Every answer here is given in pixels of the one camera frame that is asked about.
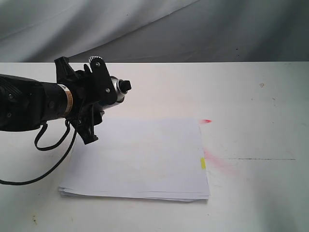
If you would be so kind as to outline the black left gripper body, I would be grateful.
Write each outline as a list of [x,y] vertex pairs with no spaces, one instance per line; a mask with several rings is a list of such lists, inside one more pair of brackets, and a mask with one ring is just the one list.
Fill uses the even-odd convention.
[[69,122],[73,126],[93,126],[92,106],[100,107],[98,95],[92,80],[92,70],[71,70],[69,72],[69,90],[73,95],[73,107],[69,113]]

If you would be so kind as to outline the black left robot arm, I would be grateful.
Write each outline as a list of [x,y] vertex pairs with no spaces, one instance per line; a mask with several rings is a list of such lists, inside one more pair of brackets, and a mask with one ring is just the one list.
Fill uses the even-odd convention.
[[90,64],[78,71],[67,57],[56,59],[55,65],[55,83],[0,76],[1,131],[32,131],[59,118],[79,122],[87,107],[116,102],[117,94],[101,57],[91,57]]

